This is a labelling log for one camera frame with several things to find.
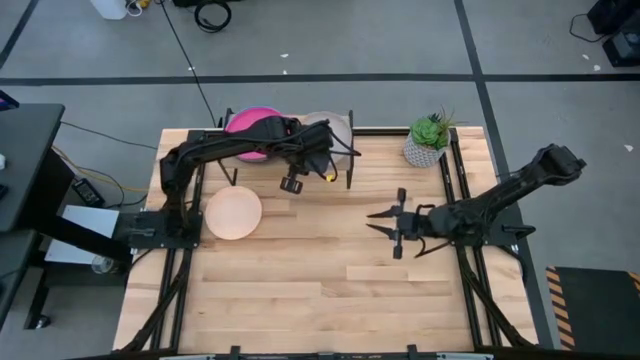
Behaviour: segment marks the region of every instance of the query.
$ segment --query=pink bowl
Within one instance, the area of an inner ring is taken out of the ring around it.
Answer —
[[[227,128],[225,130],[231,133],[246,130],[256,121],[262,120],[269,116],[282,116],[282,114],[277,110],[269,107],[257,106],[244,109],[239,113],[233,115],[231,120],[229,120],[229,124],[227,125]],[[237,158],[242,161],[259,162],[267,160],[267,155],[252,152],[238,155]]]

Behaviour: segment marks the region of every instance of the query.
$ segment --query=black metal frame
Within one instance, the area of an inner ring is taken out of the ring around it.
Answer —
[[[225,116],[225,120],[224,122],[221,121],[221,124],[223,126],[226,127],[226,125],[228,124],[230,115],[233,114],[233,111],[231,109],[227,109],[227,113]],[[349,111],[349,120],[350,120],[350,124],[352,127],[352,140],[351,140],[351,145],[353,146],[353,142],[354,142],[354,138],[356,136],[407,136],[409,134],[409,128],[404,128],[404,127],[400,127],[400,128],[386,128],[386,127],[365,127],[365,128],[354,128],[353,127],[353,112]],[[212,132],[219,132],[220,130],[194,130],[194,131],[190,131],[189,132],[189,136],[188,139],[197,139],[201,136],[207,136],[207,133],[212,133]],[[460,154],[460,147],[458,144],[458,139],[457,139],[457,133],[452,133],[455,134],[454,136],[452,136],[452,150],[454,153],[454,159],[456,162],[456,167],[457,167],[457,172],[458,172],[458,178],[461,179],[460,181],[460,185],[461,185],[461,190],[463,193],[463,197],[465,196],[470,196],[469,194],[469,189],[468,189],[468,185],[467,185],[467,180],[466,180],[466,173],[464,172],[464,164],[462,163],[462,157]],[[237,169],[234,169],[234,177],[232,179],[230,179],[230,177],[228,176],[228,172],[226,171],[224,165],[222,165],[221,163],[219,163],[220,167],[222,168],[223,172],[226,174],[227,176],[227,180],[229,180],[231,185],[235,185],[235,179],[237,177]],[[453,185],[451,183],[451,175],[449,172],[449,164],[448,164],[448,160],[447,160],[447,154],[444,154],[441,158],[440,158],[440,167],[442,169],[442,180],[444,183],[444,190],[445,190],[445,196],[447,199],[448,203],[453,203],[455,201],[455,196],[454,196],[454,191],[453,191]],[[201,165],[198,168],[198,174],[196,177],[196,183],[195,183],[195,188],[194,188],[194,192],[193,192],[193,203],[192,206],[196,206],[199,207],[199,203],[200,203],[200,199],[201,199],[201,195],[202,195],[202,185],[203,185],[203,176],[204,176],[204,165]],[[350,188],[351,185],[351,179],[353,176],[353,169],[354,169],[354,160],[353,157],[351,157],[350,159],[350,166],[349,169],[347,170],[347,176],[348,176],[348,180],[347,180],[347,188]],[[466,249],[464,246],[456,246],[456,255],[458,258],[458,264],[460,267],[460,271],[463,271],[463,264],[462,264],[462,259],[464,257],[464,259],[466,260]],[[482,260],[482,262],[480,264],[484,265],[484,258],[482,257],[482,253],[481,250],[479,249],[474,249],[474,255],[476,256],[476,265],[479,264],[478,261],[478,257]],[[192,256],[192,250],[188,249],[184,251],[183,256],[188,257],[188,259],[184,259],[188,260],[190,263],[190,259]],[[168,288],[168,285],[170,283],[170,279],[172,277],[172,270],[173,270],[173,264],[174,264],[174,257],[175,257],[175,250],[173,249],[169,249],[167,250],[167,257],[165,259],[165,266],[164,266],[164,271],[163,271],[163,276],[162,276],[162,280],[161,280],[161,289],[160,289],[160,294],[159,294],[159,298],[158,301],[160,302],[161,299],[163,299],[166,296],[166,291]],[[486,272],[486,266],[479,266],[477,269],[479,278],[481,279],[481,283],[483,284],[483,287],[485,288],[485,290],[488,288],[488,277],[487,277],[487,272]],[[463,279],[461,279],[462,281],[462,287],[463,287],[463,292],[464,292],[464,297],[465,297],[465,306],[467,309],[467,315],[468,315],[468,320],[469,320],[469,328],[470,328],[470,332],[471,332],[471,338],[473,341],[473,345],[474,348],[480,348],[483,346],[482,343],[482,335],[480,332],[480,325],[479,325],[479,321],[478,321],[478,311],[476,308],[476,303],[475,303],[475,298],[474,298],[474,293],[473,290],[471,288],[471,286],[466,283]],[[186,290],[187,290],[187,284],[185,284],[179,294],[178,294],[178,300],[176,302],[176,315],[174,318],[174,323],[172,326],[172,334],[171,334],[171,345],[170,348],[171,349],[178,349],[179,343],[180,343],[180,333],[181,333],[181,326],[182,326],[182,318],[183,318],[183,314],[184,314],[184,297],[186,295]],[[492,343],[493,345],[500,345],[501,342],[499,342],[500,340],[500,333],[498,331],[498,327],[495,324],[495,322],[493,321],[493,318],[490,316],[490,314],[487,312],[487,318],[489,319],[489,323],[493,324],[493,326],[495,326],[494,328],[494,332],[492,332],[491,337],[492,337]],[[151,346],[150,349],[152,350],[157,350],[159,349],[160,346],[160,338],[162,336],[162,331],[163,331],[163,327],[164,324],[161,321],[153,335],[152,335],[152,340],[151,340]]]
[[[462,160],[462,152],[460,151],[460,142],[458,139],[458,131],[454,128],[451,130],[451,150],[453,152],[453,160],[456,164],[456,173],[458,174],[458,183],[460,185],[460,193],[463,199],[471,198],[471,192],[469,191],[469,184],[467,183],[467,172],[464,169],[464,162]],[[489,285],[489,277],[487,276],[487,266],[484,261],[484,254],[482,253],[482,246],[474,247],[473,258],[476,263],[476,273],[480,279],[482,288],[489,296],[491,295],[491,286]],[[502,338],[500,337],[500,330],[498,324],[494,321],[491,314],[486,311],[487,323],[489,325],[489,336],[491,337],[491,344],[494,346],[502,345]]]
[[[354,128],[353,135],[355,136],[407,136],[409,134],[408,128]],[[460,153],[459,143],[457,141],[457,136],[453,136],[452,139],[452,150],[454,154],[454,161],[456,163],[456,169],[458,172],[458,179],[460,180],[460,186],[462,190],[463,197],[470,196],[468,190],[468,184],[466,181],[466,173],[464,172],[464,164],[462,162],[462,156]],[[442,173],[442,179],[444,184],[445,196],[448,203],[452,203],[455,201],[453,185],[451,182],[451,176],[449,172],[449,165],[447,154],[444,154],[440,158],[440,167]],[[351,163],[350,170],[353,170],[353,163]],[[203,177],[204,177],[205,165],[201,165],[198,167],[197,178],[195,182],[194,194],[193,194],[193,202],[192,208],[190,211],[199,211],[199,204],[201,200],[202,194],[202,186],[203,186]],[[167,302],[166,294],[169,292],[169,284],[171,283],[172,270],[174,265],[174,257],[175,257],[175,249],[167,250],[167,257],[165,259],[164,272],[161,282],[161,291],[159,295],[159,301],[162,300],[164,303]],[[494,355],[496,358],[500,359],[632,359],[634,357],[630,356],[614,356],[608,354],[591,354],[591,353],[579,353],[579,352],[570,352],[570,351],[561,351],[561,350],[547,350],[539,347],[531,347],[531,346],[516,346],[514,348],[505,348],[500,346],[484,346],[482,344],[481,334],[480,334],[480,326],[478,322],[478,315],[476,309],[476,303],[474,298],[474,291],[480,299],[485,304],[487,308],[487,317],[490,321],[501,321],[503,324],[506,320],[504,315],[497,308],[495,303],[491,301],[490,290],[484,285],[479,286],[474,284],[470,286],[470,281],[465,281],[464,271],[470,270],[469,262],[466,258],[466,249],[463,246],[456,246],[456,254],[458,256],[458,263],[461,270],[461,280],[462,286],[464,290],[465,296],[465,306],[467,308],[467,314],[469,318],[469,328],[470,335],[473,340],[474,352],[473,353],[445,353],[445,352],[419,352],[416,345],[408,345],[407,352],[401,353],[306,353],[306,354],[246,354],[242,355],[242,358],[245,360],[422,360],[422,359],[493,359]],[[482,258],[482,254],[477,255],[477,258]],[[160,357],[167,356],[176,356],[178,355],[178,348],[180,342],[180,334],[182,329],[182,319],[184,315],[184,306],[186,299],[186,291],[188,286],[188,272],[191,265],[191,257],[192,250],[185,249],[183,253],[183,266],[186,268],[186,274],[182,274],[183,279],[185,279],[184,283],[178,290],[176,308],[175,308],[175,317],[174,322],[172,324],[172,333],[171,333],[171,341],[169,348],[159,349],[160,338],[163,330],[163,321],[158,321],[156,327],[152,334],[152,339],[150,343],[150,349],[140,351],[140,349],[136,349],[134,351],[124,351],[124,352],[115,352],[110,355],[97,356],[97,357],[89,357],[83,359],[159,359]],[[486,267],[481,266],[482,263],[477,262],[477,272],[480,277],[485,277],[486,279]],[[492,319],[489,315],[489,310],[492,310],[493,314],[498,316],[498,319]],[[497,336],[500,335],[499,331],[496,330],[494,334]],[[229,354],[203,354],[203,355],[195,355],[190,356],[190,359],[193,360],[205,360],[205,359],[218,359],[218,360],[239,360],[240,355],[240,347],[232,346]]]

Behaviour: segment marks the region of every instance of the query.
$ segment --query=wooden table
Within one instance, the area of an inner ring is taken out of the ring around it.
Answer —
[[[496,183],[491,156],[481,127],[458,132],[475,196]],[[187,133],[164,130],[157,159]],[[407,209],[446,202],[440,168],[409,165],[402,154],[404,140],[356,137],[362,157],[355,160],[351,190],[343,172],[336,183],[303,177],[302,194],[291,195],[279,189],[284,165],[244,165],[238,185],[260,196],[262,222],[237,241],[216,240],[203,228],[193,255],[180,353],[228,353],[232,345],[240,345],[242,353],[399,352],[408,344],[417,344],[419,351],[472,350],[455,250],[416,260],[412,254],[420,244],[405,242],[404,259],[394,260],[392,243],[365,225],[367,214],[396,203],[398,187],[408,191]],[[449,161],[453,172],[451,154]],[[228,186],[215,163],[207,165],[205,178],[202,209]],[[158,209],[164,201],[156,163],[147,207]],[[370,222],[392,226],[393,220]],[[440,243],[427,241],[428,246]],[[155,250],[133,269],[114,348],[129,342],[155,307],[165,253]],[[484,254],[496,302],[522,335],[536,342],[518,263],[495,248],[485,248]],[[476,302],[489,344],[484,309]],[[169,323],[173,310],[167,314]],[[165,326],[164,346],[169,330]]]

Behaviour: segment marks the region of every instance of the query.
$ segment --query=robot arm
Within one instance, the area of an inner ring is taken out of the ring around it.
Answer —
[[[335,171],[330,150],[333,139],[341,142],[329,127],[329,120],[302,125],[295,118],[271,116],[240,132],[222,132],[219,137],[180,144],[160,160],[161,186],[167,196],[162,209],[166,216],[165,231],[171,236],[188,231],[184,197],[199,165],[248,152],[281,157],[289,164],[289,174],[283,178],[280,188],[298,194],[302,183],[295,180],[297,175],[315,171],[328,181],[335,181],[335,177],[322,174],[329,164]]]
[[[522,199],[542,185],[562,186],[581,175],[585,162],[577,159],[567,148],[549,145],[540,149],[534,159],[510,178],[481,195],[440,206],[420,205],[415,213],[404,211],[406,191],[398,190],[399,205],[390,210],[369,215],[370,218],[395,217],[396,228],[377,225],[370,227],[389,236],[396,243],[394,258],[402,258],[402,240],[418,240],[421,237],[445,238],[450,243],[477,246],[489,235],[496,216],[507,206]],[[431,208],[427,215],[422,208]]]

